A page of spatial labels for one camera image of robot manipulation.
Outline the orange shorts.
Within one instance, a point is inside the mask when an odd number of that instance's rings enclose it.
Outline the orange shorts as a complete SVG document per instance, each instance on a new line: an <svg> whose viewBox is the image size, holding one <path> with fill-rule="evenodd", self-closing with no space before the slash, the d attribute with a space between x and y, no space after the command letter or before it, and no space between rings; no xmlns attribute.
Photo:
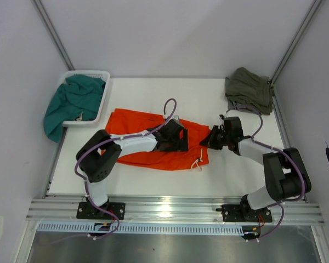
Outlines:
<svg viewBox="0 0 329 263"><path fill-rule="evenodd" d="M117 108L111 114L105 130L111 134L128 134L153 128L164 122L162 115ZM208 165L208 149L200 142L210 133L206 125L181 119L188 130L187 152L139 152L117 160L120 164L158 170L188 170L194 166Z"/></svg>

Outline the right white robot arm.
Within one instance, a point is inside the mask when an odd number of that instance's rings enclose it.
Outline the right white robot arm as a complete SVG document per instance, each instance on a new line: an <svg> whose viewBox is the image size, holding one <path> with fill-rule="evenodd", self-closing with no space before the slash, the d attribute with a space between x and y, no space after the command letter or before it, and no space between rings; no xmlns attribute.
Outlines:
<svg viewBox="0 0 329 263"><path fill-rule="evenodd" d="M264 170L265 186L241 198L240 217L252 221L260 210L286 200L295 202L310 192L311 181L296 148L281 150L245 135L238 117L221 115L221 119L223 124L215 125L200 145L214 150L227 147L234 154L261 164Z"/></svg>

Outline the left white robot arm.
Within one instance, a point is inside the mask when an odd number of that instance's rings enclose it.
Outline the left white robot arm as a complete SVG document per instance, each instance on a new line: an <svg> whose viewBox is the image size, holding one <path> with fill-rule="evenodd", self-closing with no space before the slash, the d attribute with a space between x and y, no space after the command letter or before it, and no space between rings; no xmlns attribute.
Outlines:
<svg viewBox="0 0 329 263"><path fill-rule="evenodd" d="M188 130L175 118L138 133L116 135L97 131L76 155L75 173L86 184L89 213L96 219L107 215L106 178L117 160L134 153L186 152Z"/></svg>

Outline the grey folded shorts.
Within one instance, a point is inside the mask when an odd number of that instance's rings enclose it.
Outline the grey folded shorts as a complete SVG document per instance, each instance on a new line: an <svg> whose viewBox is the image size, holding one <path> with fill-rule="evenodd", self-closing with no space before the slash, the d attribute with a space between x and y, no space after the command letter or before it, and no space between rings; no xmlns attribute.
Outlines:
<svg viewBox="0 0 329 263"><path fill-rule="evenodd" d="M237 110L237 111L249 111L246 105L243 105L239 102L232 101L228 99L228 111Z"/></svg>

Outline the olive green folded shorts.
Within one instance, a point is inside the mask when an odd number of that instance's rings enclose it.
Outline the olive green folded shorts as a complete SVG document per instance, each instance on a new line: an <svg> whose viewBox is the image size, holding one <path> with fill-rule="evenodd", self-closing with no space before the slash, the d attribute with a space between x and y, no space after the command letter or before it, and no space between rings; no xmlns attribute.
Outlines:
<svg viewBox="0 0 329 263"><path fill-rule="evenodd" d="M225 97L263 115L273 111L274 86L266 76L258 76L240 67L225 79Z"/></svg>

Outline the teal shorts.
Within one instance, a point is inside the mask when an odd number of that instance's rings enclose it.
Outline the teal shorts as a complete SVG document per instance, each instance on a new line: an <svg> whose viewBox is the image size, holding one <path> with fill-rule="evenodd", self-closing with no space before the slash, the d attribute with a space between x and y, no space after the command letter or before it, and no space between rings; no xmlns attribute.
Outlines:
<svg viewBox="0 0 329 263"><path fill-rule="evenodd" d="M96 119L106 82L101 78L73 75L59 85L47 107L43 129L48 139L59 142L65 121Z"/></svg>

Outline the white plastic basket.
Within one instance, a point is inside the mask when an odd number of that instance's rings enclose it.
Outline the white plastic basket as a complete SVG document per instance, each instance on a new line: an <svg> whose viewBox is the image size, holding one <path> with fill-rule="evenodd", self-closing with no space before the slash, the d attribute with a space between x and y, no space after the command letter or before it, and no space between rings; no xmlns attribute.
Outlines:
<svg viewBox="0 0 329 263"><path fill-rule="evenodd" d="M101 70L67 71L60 80L64 88L64 112L69 117L63 127L93 125L99 122L109 86L110 73Z"/></svg>

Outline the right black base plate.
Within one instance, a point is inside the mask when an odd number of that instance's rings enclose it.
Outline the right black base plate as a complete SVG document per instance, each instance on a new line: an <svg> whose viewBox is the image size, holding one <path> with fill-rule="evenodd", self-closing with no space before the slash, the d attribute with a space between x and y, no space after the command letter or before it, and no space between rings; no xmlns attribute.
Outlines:
<svg viewBox="0 0 329 263"><path fill-rule="evenodd" d="M261 208L253 210L241 204L223 204L215 209L220 212L224 222L272 222L270 210Z"/></svg>

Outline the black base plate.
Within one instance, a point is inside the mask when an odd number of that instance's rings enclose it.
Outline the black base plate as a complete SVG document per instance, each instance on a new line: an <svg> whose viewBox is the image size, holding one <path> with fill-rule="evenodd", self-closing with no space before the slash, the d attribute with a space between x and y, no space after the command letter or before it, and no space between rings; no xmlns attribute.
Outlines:
<svg viewBox="0 0 329 263"><path fill-rule="evenodd" d="M107 210L110 213L116 215L120 220L124 219L126 211L126 204L121 202L108 202L101 206L102 209ZM89 201L80 202L78 204L77 219L100 219L100 220L111 220L114 219L111 215L106 214L99 209L91 205Z"/></svg>
<svg viewBox="0 0 329 263"><path fill-rule="evenodd" d="M253 210L241 204L223 204L215 209L220 212L224 222L272 222L270 210L261 208Z"/></svg>

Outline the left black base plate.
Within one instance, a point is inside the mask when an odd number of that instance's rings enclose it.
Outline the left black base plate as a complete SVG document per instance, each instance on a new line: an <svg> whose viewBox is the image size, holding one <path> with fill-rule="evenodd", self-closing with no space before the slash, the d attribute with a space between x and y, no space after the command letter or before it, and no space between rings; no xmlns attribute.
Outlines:
<svg viewBox="0 0 329 263"><path fill-rule="evenodd" d="M107 210L110 213L116 215L120 220L124 219L126 211L126 204L121 202L108 202L101 206L102 209ZM100 219L100 220L111 220L114 219L111 215L106 214L99 209L91 205L89 201L80 202L78 204L77 219Z"/></svg>

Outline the aluminium mounting rail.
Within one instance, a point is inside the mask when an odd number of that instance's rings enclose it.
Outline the aluminium mounting rail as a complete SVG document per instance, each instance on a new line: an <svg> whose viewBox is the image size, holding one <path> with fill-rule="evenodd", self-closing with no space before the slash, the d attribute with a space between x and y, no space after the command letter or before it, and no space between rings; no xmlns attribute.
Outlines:
<svg viewBox="0 0 329 263"><path fill-rule="evenodd" d="M57 195L31 201L27 220L75 221L83 196ZM223 221L217 209L223 204L237 204L240 198L110 196L111 202L125 203L123 222L158 224L212 224ZM283 225L323 226L320 206L315 203L286 202L284 212L272 207L273 223L283 216Z"/></svg>

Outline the left corner aluminium post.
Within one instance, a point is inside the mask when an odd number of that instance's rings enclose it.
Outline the left corner aluminium post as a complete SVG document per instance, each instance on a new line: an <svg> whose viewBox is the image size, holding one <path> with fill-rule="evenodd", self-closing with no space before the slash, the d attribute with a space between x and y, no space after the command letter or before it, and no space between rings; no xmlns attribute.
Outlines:
<svg viewBox="0 0 329 263"><path fill-rule="evenodd" d="M70 56L67 53L67 50L55 29L55 26L43 4L42 0L32 0L31 1L39 18L42 21L43 26L46 28L54 46L56 47L58 54L60 55L62 61L64 62L68 70L75 70L75 67L70 59Z"/></svg>

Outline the corner aluminium post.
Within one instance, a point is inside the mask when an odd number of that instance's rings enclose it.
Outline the corner aluminium post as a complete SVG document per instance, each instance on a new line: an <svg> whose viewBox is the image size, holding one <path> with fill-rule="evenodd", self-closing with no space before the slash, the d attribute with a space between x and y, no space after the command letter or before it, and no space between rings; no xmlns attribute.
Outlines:
<svg viewBox="0 0 329 263"><path fill-rule="evenodd" d="M303 36L305 35L307 29L309 28L311 22L313 21L314 17L316 16L317 12L321 8L321 5L323 4L323 0L314 0L312 1L312 4L310 8L308 9L305 17L303 18L302 22L300 23L298 29L296 30L295 35L293 36L290 44L288 45L281 61L279 62L276 70L274 71L272 77L270 78L269 83L275 84L278 77L280 76L281 72L287 65L288 61L290 60L291 56L293 55L294 51L298 47L298 44L302 40Z"/></svg>
<svg viewBox="0 0 329 263"><path fill-rule="evenodd" d="M75 67L70 59L70 56L67 53L67 50L55 29L55 26L43 4L42 0L32 0L31 1L39 18L42 21L43 26L46 28L54 46L56 47L58 54L60 55L62 61L64 62L68 70L75 70Z"/></svg>

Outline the right corner aluminium post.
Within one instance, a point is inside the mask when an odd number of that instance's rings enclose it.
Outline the right corner aluminium post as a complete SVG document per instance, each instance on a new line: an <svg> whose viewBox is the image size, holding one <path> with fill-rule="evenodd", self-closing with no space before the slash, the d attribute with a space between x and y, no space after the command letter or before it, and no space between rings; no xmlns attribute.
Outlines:
<svg viewBox="0 0 329 263"><path fill-rule="evenodd" d="M314 0L312 1L312 4L310 8L308 9L305 17L303 18L302 22L300 23L298 29L296 30L295 35L293 36L290 44L288 45L281 61L279 62L276 70L274 71L272 77L270 78L269 83L275 84L278 77L280 76L281 72L287 65L288 61L290 60L291 56L293 55L294 51L298 47L298 44L302 40L303 36L305 35L307 29L309 28L311 22L313 21L314 17L316 16L317 12L321 8L321 5L323 4L323 0Z"/></svg>

